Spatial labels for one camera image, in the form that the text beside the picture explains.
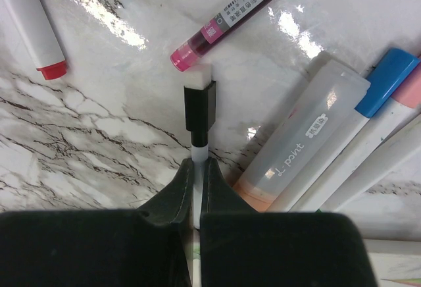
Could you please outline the red capped white marker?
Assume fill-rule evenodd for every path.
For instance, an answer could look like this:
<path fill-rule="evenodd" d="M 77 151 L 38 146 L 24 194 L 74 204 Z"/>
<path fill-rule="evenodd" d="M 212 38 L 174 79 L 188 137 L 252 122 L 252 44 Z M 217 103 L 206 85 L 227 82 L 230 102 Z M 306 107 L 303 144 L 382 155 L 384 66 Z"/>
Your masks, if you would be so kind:
<path fill-rule="evenodd" d="M 40 0 L 3 0 L 22 41 L 46 80 L 67 73 L 67 62 Z"/>

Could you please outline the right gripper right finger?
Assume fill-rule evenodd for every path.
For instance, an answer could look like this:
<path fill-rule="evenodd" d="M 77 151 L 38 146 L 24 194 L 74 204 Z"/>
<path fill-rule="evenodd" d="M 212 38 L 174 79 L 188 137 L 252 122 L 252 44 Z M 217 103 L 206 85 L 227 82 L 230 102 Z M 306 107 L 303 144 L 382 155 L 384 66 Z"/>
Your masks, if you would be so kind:
<path fill-rule="evenodd" d="M 203 286 L 375 286 L 362 236 L 335 213 L 259 213 L 205 165 Z"/>

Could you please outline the black capped white marker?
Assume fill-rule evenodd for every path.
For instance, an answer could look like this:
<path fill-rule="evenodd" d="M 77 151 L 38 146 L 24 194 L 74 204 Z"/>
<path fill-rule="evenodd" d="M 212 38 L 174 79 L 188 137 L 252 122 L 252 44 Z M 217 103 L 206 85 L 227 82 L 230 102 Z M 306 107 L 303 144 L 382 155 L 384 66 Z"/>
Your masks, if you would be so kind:
<path fill-rule="evenodd" d="M 193 226 L 200 228 L 205 164 L 209 158 L 208 133 L 215 122 L 216 83 L 210 64 L 195 65 L 184 80 L 186 130 L 191 136 L 193 161 Z"/>

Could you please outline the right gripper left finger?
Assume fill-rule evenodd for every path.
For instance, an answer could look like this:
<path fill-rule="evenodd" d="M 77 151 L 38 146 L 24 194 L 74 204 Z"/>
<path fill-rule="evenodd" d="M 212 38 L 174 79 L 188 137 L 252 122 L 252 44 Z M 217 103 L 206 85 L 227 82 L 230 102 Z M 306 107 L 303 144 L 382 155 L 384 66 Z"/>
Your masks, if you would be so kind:
<path fill-rule="evenodd" d="M 1 214 L 2 286 L 190 286 L 193 163 L 135 209 Z"/>

